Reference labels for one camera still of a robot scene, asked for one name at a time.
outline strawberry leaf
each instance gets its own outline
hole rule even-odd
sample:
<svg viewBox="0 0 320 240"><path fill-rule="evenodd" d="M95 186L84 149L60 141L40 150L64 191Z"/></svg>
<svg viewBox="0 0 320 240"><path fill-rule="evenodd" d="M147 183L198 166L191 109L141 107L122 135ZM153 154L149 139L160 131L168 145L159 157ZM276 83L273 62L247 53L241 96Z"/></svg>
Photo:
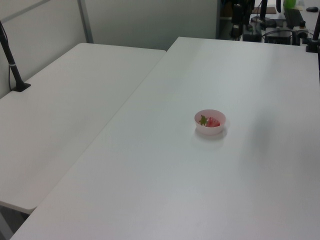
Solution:
<svg viewBox="0 0 320 240"><path fill-rule="evenodd" d="M207 118L203 115L201 115L201 119L199 121L200 125L206 125L207 124Z"/></svg>

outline black stand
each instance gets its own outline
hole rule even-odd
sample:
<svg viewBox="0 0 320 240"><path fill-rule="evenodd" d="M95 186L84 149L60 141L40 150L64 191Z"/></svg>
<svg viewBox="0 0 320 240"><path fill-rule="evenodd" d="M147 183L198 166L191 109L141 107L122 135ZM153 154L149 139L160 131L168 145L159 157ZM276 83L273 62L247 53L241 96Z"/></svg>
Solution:
<svg viewBox="0 0 320 240"><path fill-rule="evenodd" d="M253 17L251 18L252 23L259 23L262 29L266 28L275 28L277 27L277 23L275 20L267 18L267 4L268 0L262 0L261 1L261 10L260 10L260 16L259 17Z"/></svg>
<svg viewBox="0 0 320 240"><path fill-rule="evenodd" d="M318 19L315 24L313 37L307 38L307 46L305 48L305 51L308 53L317 53L318 52L318 46L320 46L319 41L319 34L320 34L320 12L318 14Z"/></svg>
<svg viewBox="0 0 320 240"><path fill-rule="evenodd" d="M7 38L4 27L2 26L1 21L0 21L0 42L16 82L16 85L12 90L16 92L22 92L23 90L27 89L31 85L29 83L25 83L21 79L16 62L9 48L8 38Z"/></svg>

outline cable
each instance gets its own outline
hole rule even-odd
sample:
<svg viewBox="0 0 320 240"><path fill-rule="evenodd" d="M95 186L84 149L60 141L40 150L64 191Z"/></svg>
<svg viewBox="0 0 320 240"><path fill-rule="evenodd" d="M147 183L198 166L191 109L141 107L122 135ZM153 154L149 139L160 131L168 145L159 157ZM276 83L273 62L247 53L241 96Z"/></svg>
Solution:
<svg viewBox="0 0 320 240"><path fill-rule="evenodd" d="M11 89L11 84L10 84L10 66L9 66L9 89L10 89L10 91L12 91L12 89Z"/></svg>
<svg viewBox="0 0 320 240"><path fill-rule="evenodd" d="M261 4L262 4L262 1L260 2L260 4L258 5L258 7L256 8L255 25L254 25L255 29L257 29L258 12L259 12L259 8L260 8Z"/></svg>
<svg viewBox="0 0 320 240"><path fill-rule="evenodd" d="M265 36L267 36L269 34L275 34L275 33L280 33L280 32L291 32L291 33L293 33L292 30L275 30L275 31L270 31L270 32L267 32L267 33L263 34L262 37L265 37Z"/></svg>

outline gray wall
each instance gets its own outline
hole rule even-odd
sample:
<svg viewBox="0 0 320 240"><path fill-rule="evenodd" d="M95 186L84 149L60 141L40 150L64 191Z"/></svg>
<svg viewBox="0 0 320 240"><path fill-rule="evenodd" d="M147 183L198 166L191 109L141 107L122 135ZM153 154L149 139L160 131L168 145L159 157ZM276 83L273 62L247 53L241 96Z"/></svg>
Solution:
<svg viewBox="0 0 320 240"><path fill-rule="evenodd" d="M96 44L168 50L178 37L215 39L218 31L220 0L81 2Z"/></svg>
<svg viewBox="0 0 320 240"><path fill-rule="evenodd" d="M23 81L86 42L77 0L50 0L4 22L3 27ZM8 92L8 62L1 47L0 98Z"/></svg>

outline small white bowl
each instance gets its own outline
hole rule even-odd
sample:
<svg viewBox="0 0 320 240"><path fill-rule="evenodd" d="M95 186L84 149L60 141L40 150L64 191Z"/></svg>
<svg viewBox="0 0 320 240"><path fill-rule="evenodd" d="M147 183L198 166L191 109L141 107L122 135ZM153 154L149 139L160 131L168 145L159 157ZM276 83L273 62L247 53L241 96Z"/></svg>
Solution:
<svg viewBox="0 0 320 240"><path fill-rule="evenodd" d="M220 122L220 126L215 126L215 127L208 127L208 126L203 126L200 125L199 121L201 119L201 115L205 116L206 118L212 117L217 119ZM224 125L226 123L226 116L217 110L213 109L206 109L202 110L196 113L194 116L194 121L196 125L196 129L205 135L215 135L220 133L224 129Z"/></svg>

